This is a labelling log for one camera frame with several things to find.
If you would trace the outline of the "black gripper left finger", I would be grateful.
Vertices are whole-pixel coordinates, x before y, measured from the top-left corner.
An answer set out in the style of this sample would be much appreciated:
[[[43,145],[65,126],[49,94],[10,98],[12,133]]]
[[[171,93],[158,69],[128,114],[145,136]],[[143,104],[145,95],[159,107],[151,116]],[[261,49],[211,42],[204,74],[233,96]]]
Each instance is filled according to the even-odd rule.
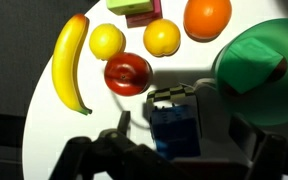
[[[117,130],[122,134],[126,135],[129,129],[129,123],[131,121],[131,113],[129,111],[123,111],[121,113]]]

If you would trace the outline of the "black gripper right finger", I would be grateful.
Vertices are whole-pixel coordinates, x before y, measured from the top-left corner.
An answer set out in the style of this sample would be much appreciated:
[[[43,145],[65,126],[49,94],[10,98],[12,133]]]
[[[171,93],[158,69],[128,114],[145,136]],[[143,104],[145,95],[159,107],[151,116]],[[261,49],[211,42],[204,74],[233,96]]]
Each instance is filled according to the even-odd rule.
[[[266,134],[240,115],[233,115],[229,136],[251,161],[249,174],[281,174],[285,159],[286,139]]]

